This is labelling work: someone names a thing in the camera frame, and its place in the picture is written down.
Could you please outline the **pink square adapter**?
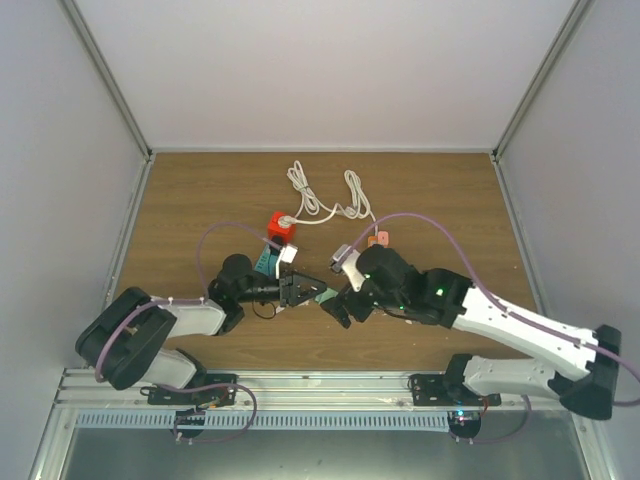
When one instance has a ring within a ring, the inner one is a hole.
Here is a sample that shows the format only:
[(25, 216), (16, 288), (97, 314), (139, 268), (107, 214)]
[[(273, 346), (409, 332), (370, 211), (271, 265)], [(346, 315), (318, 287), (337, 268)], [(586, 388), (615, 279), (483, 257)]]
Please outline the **pink square adapter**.
[(389, 246), (389, 243), (390, 243), (389, 239), (390, 239), (389, 233), (384, 230), (379, 231), (376, 235), (377, 243), (383, 247)]

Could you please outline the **green square adapter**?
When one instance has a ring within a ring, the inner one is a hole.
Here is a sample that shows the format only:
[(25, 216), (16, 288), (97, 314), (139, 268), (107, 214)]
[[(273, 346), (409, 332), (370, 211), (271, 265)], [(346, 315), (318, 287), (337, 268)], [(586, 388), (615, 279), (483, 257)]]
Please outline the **green square adapter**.
[(323, 292), (322, 294), (318, 295), (315, 297), (315, 302), (318, 304), (322, 304), (325, 301), (335, 298), (338, 295), (338, 293), (334, 290), (327, 290), (325, 292)]

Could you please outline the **teal power strip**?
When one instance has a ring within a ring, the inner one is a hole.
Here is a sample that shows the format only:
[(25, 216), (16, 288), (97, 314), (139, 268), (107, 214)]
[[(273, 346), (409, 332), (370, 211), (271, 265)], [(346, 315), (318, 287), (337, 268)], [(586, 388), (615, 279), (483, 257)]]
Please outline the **teal power strip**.
[(276, 262), (279, 251), (266, 245), (255, 263), (254, 270), (269, 277), (275, 276)]

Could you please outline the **red cube power socket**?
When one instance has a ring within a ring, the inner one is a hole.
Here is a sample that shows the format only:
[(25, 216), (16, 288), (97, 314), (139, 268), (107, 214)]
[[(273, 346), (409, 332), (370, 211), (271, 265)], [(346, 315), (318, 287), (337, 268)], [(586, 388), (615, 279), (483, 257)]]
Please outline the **red cube power socket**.
[(282, 244), (292, 243), (295, 232), (295, 218), (281, 211), (276, 211), (271, 216), (267, 225), (268, 238), (273, 242), (280, 241)]

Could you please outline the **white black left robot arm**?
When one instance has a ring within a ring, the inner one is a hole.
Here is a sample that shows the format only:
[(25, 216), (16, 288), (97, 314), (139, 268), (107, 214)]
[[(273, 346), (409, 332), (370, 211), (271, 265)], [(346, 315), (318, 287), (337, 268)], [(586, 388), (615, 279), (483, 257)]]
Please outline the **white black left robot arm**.
[(94, 368), (99, 382), (116, 390), (146, 381), (167, 385), (181, 402), (193, 404), (205, 395), (203, 367), (187, 353), (165, 349), (167, 340), (226, 335), (244, 319), (245, 304), (269, 304), (278, 311), (326, 290), (319, 279), (295, 270), (266, 275), (247, 256), (233, 254), (205, 298), (175, 300), (127, 288), (79, 335), (75, 352)]

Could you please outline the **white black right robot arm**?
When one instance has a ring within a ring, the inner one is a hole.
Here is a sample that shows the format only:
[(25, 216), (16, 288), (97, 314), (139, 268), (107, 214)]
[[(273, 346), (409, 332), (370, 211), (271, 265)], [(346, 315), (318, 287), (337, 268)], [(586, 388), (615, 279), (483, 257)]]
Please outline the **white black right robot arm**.
[(337, 250), (330, 267), (347, 285), (322, 309), (343, 327), (364, 322), (376, 310), (428, 326), (468, 332), (523, 353), (521, 359), (455, 354), (443, 378), (443, 393), (464, 405), (474, 397), (526, 395), (558, 401), (570, 412), (608, 420), (614, 407), (621, 333), (609, 325), (594, 330), (567, 325), (518, 307), (482, 289), (470, 278), (434, 268), (418, 271), (395, 250), (373, 245)]

